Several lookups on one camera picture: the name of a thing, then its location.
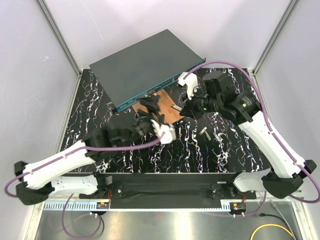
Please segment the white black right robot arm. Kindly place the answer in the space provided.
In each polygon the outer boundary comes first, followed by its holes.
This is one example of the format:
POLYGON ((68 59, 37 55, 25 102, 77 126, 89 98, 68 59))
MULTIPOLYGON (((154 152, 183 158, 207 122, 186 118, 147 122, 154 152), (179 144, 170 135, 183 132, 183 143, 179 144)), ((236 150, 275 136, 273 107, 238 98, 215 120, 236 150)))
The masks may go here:
POLYGON ((227 74, 209 72, 199 83, 194 73, 183 72, 177 82, 186 88, 181 116, 197 120, 204 113, 219 113, 246 133, 270 164, 266 170, 237 174, 227 185, 230 197, 236 199, 248 191, 267 191, 284 199, 297 191, 307 174, 316 169, 313 160, 300 157, 281 136, 274 138, 276 130, 268 128, 271 123, 264 117, 256 96, 249 91, 237 93, 227 74))

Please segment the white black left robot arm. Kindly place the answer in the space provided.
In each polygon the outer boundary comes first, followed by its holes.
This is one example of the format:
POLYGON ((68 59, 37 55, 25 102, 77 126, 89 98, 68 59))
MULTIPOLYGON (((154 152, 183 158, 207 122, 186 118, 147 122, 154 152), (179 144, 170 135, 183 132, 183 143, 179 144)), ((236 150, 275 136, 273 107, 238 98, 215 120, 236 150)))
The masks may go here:
POLYGON ((127 120, 124 114, 114 114, 109 122, 72 146, 44 160, 14 164, 15 178, 5 185, 5 193, 30 206, 46 201, 52 196, 103 198, 111 188, 98 173, 85 177, 66 176, 66 173, 110 158, 124 151, 134 151, 171 143, 174 128, 164 122, 160 114, 160 96, 140 99, 147 111, 138 110, 138 116, 127 120))

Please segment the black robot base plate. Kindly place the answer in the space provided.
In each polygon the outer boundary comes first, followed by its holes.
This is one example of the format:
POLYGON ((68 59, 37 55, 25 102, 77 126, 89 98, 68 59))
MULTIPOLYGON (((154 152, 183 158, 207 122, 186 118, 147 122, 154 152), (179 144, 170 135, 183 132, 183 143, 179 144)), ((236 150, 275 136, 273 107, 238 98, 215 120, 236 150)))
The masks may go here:
POLYGON ((255 200, 255 192, 240 192, 231 182, 233 173, 102 173, 98 190, 80 193, 80 199, 118 200, 122 203, 169 202, 209 205, 212 201, 255 200))

